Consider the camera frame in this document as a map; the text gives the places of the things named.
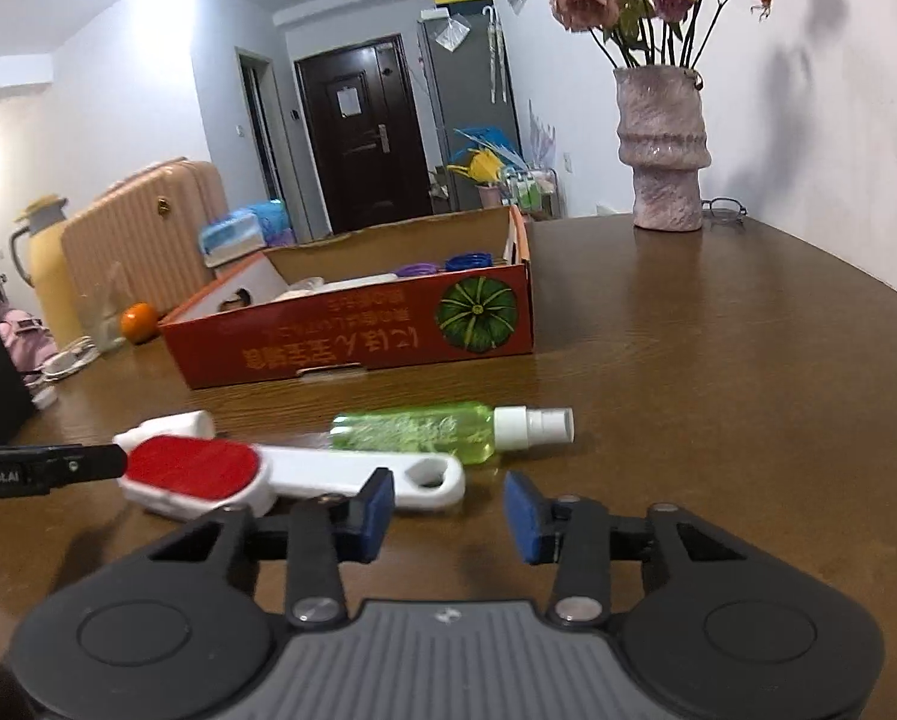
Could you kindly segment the yellow watering can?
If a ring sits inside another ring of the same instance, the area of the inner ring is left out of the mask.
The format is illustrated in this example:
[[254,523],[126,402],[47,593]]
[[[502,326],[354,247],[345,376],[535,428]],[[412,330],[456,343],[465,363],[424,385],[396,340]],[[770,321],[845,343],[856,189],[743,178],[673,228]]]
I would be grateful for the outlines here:
[[470,149],[468,161],[464,164],[451,163],[448,171],[479,185],[496,184],[505,169],[505,164],[495,151],[489,148]]

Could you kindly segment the clear glass cup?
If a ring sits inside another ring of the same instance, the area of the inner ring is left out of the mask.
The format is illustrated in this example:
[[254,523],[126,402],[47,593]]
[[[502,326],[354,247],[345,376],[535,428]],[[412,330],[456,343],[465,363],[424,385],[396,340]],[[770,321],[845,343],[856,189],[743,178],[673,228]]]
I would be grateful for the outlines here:
[[129,307],[128,278],[123,263],[108,266],[103,277],[82,293],[85,330],[101,355],[124,343],[121,314]]

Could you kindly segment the white small tube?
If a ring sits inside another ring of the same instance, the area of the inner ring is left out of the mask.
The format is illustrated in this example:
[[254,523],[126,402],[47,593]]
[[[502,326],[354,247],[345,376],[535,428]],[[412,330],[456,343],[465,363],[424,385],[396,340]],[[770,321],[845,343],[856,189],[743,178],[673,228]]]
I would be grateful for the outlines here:
[[116,434],[113,444],[130,454],[140,444],[154,437],[189,437],[190,439],[213,439],[217,436],[215,421],[209,411],[197,410],[146,419],[128,431]]

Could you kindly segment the pink backpack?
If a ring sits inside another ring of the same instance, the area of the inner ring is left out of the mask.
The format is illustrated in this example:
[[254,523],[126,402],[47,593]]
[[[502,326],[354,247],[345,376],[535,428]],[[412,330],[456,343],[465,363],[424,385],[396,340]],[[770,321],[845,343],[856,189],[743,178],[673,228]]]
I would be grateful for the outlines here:
[[0,301],[0,337],[21,374],[36,374],[58,352],[50,328],[9,302]]

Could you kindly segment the orange cardboard box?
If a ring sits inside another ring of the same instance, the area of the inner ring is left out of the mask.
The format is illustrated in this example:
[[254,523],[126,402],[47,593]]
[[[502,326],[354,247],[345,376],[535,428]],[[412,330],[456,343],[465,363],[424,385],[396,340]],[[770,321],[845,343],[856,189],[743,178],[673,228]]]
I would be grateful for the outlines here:
[[[489,252],[494,265],[445,270],[466,252]],[[440,271],[396,277],[417,262]],[[528,355],[528,231],[501,206],[261,250],[177,307],[160,332],[193,388]]]

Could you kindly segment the red white lint brush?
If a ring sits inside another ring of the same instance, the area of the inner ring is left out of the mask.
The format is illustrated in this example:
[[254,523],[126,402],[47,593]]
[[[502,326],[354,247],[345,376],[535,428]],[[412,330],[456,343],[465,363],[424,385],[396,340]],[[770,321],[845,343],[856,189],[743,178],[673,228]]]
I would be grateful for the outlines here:
[[463,465],[446,454],[387,454],[238,444],[157,436],[128,454],[118,479],[126,499],[173,520],[194,520],[222,505],[267,514],[277,499],[352,496],[378,468],[393,473],[400,511],[450,509],[463,500]]

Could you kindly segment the purple yarn ball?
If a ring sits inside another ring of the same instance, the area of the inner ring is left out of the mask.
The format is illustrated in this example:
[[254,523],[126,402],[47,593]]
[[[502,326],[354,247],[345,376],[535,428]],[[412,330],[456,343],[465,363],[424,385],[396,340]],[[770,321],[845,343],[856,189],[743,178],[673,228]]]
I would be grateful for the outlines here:
[[439,273],[440,267],[436,263],[432,262],[417,262],[410,263],[409,265],[403,265],[396,270],[396,277],[398,278],[414,278],[414,277],[427,277],[427,275],[437,275]]

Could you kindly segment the orange fruit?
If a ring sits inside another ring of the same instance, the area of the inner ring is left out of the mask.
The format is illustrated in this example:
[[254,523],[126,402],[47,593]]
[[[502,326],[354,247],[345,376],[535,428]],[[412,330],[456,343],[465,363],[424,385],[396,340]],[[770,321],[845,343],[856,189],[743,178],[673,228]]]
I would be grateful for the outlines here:
[[147,302],[136,302],[119,316],[119,331],[134,346],[149,343],[158,335],[158,314]]

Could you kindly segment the pink ribbed suitcase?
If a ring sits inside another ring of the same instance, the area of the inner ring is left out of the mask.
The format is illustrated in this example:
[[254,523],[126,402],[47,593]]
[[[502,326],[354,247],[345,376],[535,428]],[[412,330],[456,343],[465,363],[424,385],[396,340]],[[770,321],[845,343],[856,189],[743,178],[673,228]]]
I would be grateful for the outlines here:
[[167,314],[214,281],[199,232],[227,213],[222,177],[208,161],[175,158],[115,182],[62,231],[76,293],[115,275],[128,296]]

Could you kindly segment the pink textured vase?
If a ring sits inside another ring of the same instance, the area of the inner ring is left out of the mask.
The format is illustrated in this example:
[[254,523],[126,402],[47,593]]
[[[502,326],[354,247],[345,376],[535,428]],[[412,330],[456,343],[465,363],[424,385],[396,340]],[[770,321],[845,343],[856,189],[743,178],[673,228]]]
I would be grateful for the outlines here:
[[699,73],[677,65],[616,68],[619,159],[632,169],[634,226],[702,227],[699,172],[712,164]]

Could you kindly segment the blue lid storage box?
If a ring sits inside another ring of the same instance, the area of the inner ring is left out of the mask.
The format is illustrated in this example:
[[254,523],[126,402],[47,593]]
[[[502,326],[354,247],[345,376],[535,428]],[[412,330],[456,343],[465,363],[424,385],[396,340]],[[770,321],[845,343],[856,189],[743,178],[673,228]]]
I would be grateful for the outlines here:
[[243,259],[258,250],[295,244],[289,213],[282,200],[242,206],[209,223],[197,238],[209,270]]

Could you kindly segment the yellow thermos jug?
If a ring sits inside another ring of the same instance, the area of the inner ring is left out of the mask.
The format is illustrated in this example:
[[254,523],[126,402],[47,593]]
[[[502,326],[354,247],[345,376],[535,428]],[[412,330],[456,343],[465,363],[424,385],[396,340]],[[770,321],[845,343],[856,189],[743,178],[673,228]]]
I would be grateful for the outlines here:
[[12,262],[19,277],[37,294],[41,318],[59,348],[84,335],[76,288],[61,243],[66,205],[67,200],[59,195],[35,200],[16,219],[17,229],[9,238]]

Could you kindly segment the grey refrigerator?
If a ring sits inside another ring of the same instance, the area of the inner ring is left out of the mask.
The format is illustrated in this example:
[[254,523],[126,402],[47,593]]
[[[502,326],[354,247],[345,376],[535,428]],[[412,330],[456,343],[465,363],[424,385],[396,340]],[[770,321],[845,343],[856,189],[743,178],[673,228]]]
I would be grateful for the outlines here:
[[517,153],[521,151],[507,54],[494,34],[494,16],[492,0],[469,0],[435,7],[417,21],[450,211],[481,206],[474,184],[448,169],[455,156],[466,163],[468,149],[476,146],[460,130],[493,128]]

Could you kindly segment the dark entrance door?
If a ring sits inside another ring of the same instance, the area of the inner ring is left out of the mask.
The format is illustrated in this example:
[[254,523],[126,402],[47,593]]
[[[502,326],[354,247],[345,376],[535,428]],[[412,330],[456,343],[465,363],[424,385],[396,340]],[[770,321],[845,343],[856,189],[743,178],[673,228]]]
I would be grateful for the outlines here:
[[295,64],[329,226],[336,234],[432,213],[427,161],[398,36]]

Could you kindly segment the black eyeglasses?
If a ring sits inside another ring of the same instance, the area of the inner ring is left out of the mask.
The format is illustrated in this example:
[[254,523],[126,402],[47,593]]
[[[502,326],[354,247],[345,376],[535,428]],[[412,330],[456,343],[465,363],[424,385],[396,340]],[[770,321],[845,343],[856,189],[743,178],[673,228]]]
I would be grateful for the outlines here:
[[702,216],[711,223],[743,226],[748,217],[748,209],[731,197],[715,197],[702,202]]

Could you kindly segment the green spray bottle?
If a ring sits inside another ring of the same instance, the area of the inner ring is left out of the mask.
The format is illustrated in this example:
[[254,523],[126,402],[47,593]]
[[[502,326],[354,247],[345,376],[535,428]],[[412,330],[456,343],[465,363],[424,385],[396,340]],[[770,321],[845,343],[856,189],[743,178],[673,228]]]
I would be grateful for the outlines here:
[[440,403],[339,415],[329,440],[334,449],[450,454],[474,466],[510,452],[572,444],[575,419],[572,408]]

